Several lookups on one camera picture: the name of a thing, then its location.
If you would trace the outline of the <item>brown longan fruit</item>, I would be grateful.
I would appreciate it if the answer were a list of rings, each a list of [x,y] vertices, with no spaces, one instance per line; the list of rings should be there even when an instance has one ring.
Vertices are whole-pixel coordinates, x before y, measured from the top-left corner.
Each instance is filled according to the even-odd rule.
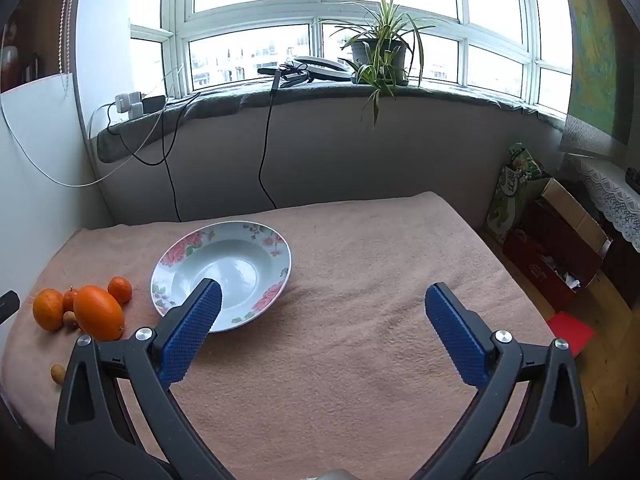
[[[65,382],[66,370],[61,364],[53,364],[50,369],[50,375],[57,385],[62,386]]]
[[[68,330],[78,329],[78,323],[73,311],[65,311],[63,313],[63,324]]]

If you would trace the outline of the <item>large orange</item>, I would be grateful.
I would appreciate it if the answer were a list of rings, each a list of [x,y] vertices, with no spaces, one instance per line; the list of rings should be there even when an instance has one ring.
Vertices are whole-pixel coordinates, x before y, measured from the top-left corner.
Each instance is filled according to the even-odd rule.
[[[78,289],[74,313],[79,327],[98,341],[114,341],[125,331],[124,311],[105,289],[87,285]]]

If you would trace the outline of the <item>round orange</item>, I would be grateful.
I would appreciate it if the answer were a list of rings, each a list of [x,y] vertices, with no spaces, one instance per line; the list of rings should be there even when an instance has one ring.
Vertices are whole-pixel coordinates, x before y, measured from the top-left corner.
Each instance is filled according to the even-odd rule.
[[[43,289],[32,302],[32,316],[47,332],[54,333],[63,326],[63,295],[53,288]]]

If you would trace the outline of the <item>stemmed mandarin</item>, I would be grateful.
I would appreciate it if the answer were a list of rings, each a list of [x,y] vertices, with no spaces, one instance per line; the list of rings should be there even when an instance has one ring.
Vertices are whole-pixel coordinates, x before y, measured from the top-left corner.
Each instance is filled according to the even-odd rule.
[[[62,302],[64,312],[74,310],[74,302],[75,302],[76,296],[77,296],[77,290],[74,289],[73,287],[70,287],[69,289],[66,290],[65,294],[63,295],[63,302]]]

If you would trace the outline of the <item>small mandarin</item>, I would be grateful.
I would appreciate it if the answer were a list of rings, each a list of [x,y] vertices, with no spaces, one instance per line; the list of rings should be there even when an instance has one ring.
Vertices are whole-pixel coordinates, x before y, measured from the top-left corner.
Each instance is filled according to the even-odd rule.
[[[132,299],[132,285],[123,276],[114,276],[107,284],[107,291],[121,306]]]

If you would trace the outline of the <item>red paper sheet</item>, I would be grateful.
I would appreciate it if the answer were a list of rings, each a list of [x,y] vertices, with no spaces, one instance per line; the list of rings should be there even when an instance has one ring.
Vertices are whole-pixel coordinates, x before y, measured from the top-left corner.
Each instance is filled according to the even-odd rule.
[[[568,343],[574,358],[585,350],[596,334],[586,323],[563,311],[552,315],[547,324],[556,338],[562,338]]]

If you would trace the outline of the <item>dark red cardboard box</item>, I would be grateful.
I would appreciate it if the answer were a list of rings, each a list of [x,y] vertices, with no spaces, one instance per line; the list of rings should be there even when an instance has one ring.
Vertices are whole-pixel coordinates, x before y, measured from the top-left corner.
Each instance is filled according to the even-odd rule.
[[[502,251],[557,311],[568,308],[601,269],[611,241],[553,178],[529,197]]]

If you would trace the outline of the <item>pink towel table cover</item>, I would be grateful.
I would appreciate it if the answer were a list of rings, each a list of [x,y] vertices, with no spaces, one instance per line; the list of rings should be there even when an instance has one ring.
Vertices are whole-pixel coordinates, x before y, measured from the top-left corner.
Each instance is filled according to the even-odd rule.
[[[77,339],[32,316],[43,289],[62,295],[114,276],[132,285],[127,339],[163,318],[152,272],[179,238],[217,222],[248,220],[288,242],[293,266],[272,306],[252,322],[208,333],[170,391],[192,427],[230,471],[228,479],[417,479],[475,396],[425,315],[435,283],[491,330],[523,344],[555,339],[500,261],[446,200],[409,198],[318,204],[246,219],[150,223],[81,230],[42,270],[32,293],[6,290],[14,319],[1,361],[3,430],[24,460],[8,474],[59,479],[54,437],[62,386]]]

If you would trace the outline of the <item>floral white ceramic plate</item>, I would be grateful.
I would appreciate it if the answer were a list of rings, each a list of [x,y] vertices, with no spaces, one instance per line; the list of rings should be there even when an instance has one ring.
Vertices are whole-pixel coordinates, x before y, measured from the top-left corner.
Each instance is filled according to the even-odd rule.
[[[288,284],[292,266],[290,245],[270,226],[217,222],[179,238],[163,253],[151,275],[152,305],[164,315],[210,278],[221,287],[222,303],[209,331],[228,332],[272,306]]]

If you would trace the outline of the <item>white lace cloth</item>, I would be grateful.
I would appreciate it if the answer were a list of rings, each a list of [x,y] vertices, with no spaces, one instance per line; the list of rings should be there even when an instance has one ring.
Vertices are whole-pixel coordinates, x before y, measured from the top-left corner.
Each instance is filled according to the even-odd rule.
[[[605,218],[626,242],[639,251],[639,194],[626,182],[620,167],[605,159],[569,154],[567,159]]]

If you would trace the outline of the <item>green printed bag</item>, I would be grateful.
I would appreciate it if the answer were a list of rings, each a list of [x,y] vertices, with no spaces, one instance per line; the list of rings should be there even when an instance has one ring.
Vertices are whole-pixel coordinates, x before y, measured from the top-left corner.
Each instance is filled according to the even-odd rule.
[[[521,143],[509,148],[509,160],[501,167],[486,218],[485,229],[502,245],[521,217],[527,201],[546,184],[544,170]]]

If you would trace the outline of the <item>grey windowsill cover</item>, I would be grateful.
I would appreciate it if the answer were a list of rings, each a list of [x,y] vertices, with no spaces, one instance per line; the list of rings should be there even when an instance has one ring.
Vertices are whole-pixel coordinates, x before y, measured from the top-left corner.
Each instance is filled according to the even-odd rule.
[[[185,125],[191,120],[204,120],[219,117],[230,117],[244,112],[244,110],[258,110],[269,105],[290,105],[292,103],[322,103],[329,100],[340,102],[364,100],[371,91],[366,86],[354,84],[303,84],[302,86],[279,89],[275,96],[270,96],[267,89],[257,88],[252,91],[242,89],[235,92],[214,91],[197,96],[193,100],[172,103],[164,110],[147,114],[141,118],[126,120],[117,125],[109,126],[96,135],[96,156],[100,162],[111,164],[132,154],[138,148],[162,140],[175,128]],[[434,114],[426,107],[435,105],[439,110],[446,103],[457,103],[466,108],[472,106],[498,110],[506,114],[519,114],[533,117],[561,132],[565,126],[565,119],[548,110],[536,106],[526,105],[496,96],[488,96],[477,92],[458,91],[449,88],[416,88],[405,87],[399,89],[393,98],[383,99],[385,104],[415,100],[419,103],[419,111],[415,118],[427,124],[435,121]]]

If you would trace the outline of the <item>white power adapter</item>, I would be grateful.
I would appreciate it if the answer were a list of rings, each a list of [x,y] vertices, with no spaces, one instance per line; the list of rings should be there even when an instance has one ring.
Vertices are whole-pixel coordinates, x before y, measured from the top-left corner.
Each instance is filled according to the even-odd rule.
[[[140,91],[121,93],[114,97],[116,112],[127,114],[129,119],[137,119],[143,116],[143,94]]]

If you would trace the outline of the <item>black device on sill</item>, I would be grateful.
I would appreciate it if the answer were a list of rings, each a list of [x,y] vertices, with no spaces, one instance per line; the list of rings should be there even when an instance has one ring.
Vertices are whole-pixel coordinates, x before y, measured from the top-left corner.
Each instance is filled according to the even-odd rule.
[[[294,56],[292,60],[279,65],[260,66],[257,73],[262,76],[273,76],[274,86],[282,89],[315,80],[335,82],[352,80],[352,70],[346,65],[313,56]]]

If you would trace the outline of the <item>potted spider plant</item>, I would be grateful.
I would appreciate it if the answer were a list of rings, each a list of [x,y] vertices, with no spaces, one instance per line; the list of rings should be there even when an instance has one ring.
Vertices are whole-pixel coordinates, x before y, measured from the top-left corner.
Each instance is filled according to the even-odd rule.
[[[326,22],[340,34],[348,37],[342,44],[352,51],[344,61],[352,70],[352,82],[371,88],[366,105],[370,107],[372,122],[380,117],[384,96],[395,99],[397,90],[409,82],[410,70],[418,69],[418,78],[424,77],[426,59],[423,33],[435,26],[415,18],[395,0],[378,0],[375,8],[354,1],[366,11],[360,22],[344,18],[329,18]]]

